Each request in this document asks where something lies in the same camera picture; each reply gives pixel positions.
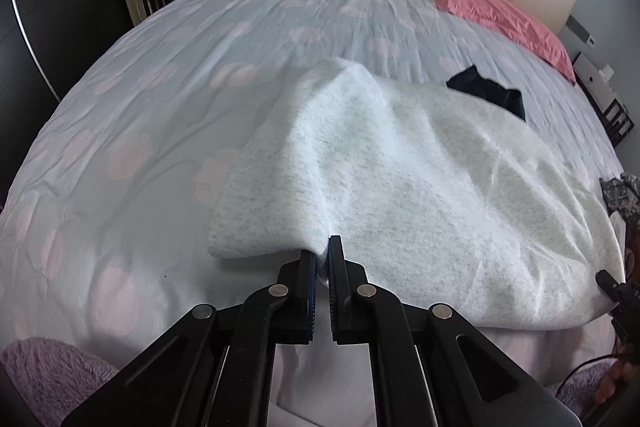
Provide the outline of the person's right hand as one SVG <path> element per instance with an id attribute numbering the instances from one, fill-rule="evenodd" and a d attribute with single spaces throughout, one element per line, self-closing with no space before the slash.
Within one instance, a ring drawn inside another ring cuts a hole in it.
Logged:
<path id="1" fill-rule="evenodd" d="M 594 401 L 603 404 L 611 399 L 615 393 L 616 385 L 619 381 L 629 384 L 639 373 L 639 366 L 632 364 L 627 359 L 617 359 L 608 369 L 594 393 Z"/>

